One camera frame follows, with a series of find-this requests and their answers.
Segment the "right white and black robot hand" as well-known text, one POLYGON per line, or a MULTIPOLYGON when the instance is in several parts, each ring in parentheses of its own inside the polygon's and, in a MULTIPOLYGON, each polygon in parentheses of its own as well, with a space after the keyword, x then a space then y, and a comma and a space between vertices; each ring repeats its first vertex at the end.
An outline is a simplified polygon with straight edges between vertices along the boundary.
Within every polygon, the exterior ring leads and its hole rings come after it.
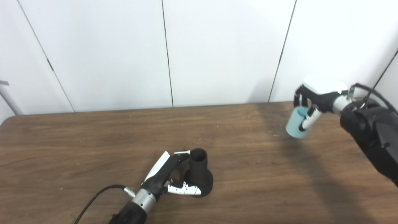
POLYGON ((348 104, 353 102, 348 97, 348 87, 333 76, 309 75, 297 88, 294 98, 294 107, 308 108, 298 129, 300 132, 309 130, 317 119, 326 113, 340 116, 348 104))

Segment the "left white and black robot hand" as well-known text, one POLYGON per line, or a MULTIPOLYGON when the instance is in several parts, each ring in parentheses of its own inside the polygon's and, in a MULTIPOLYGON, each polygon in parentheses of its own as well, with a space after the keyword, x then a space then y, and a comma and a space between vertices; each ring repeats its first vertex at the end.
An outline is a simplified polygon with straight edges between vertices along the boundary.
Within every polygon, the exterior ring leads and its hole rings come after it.
POLYGON ((169 179, 173 170, 188 159, 189 155, 190 151, 175 152, 172 155, 165 151, 146 176, 141 189, 152 195, 155 202, 168 192, 202 197, 202 191, 198 186, 189 184, 187 181, 169 179))

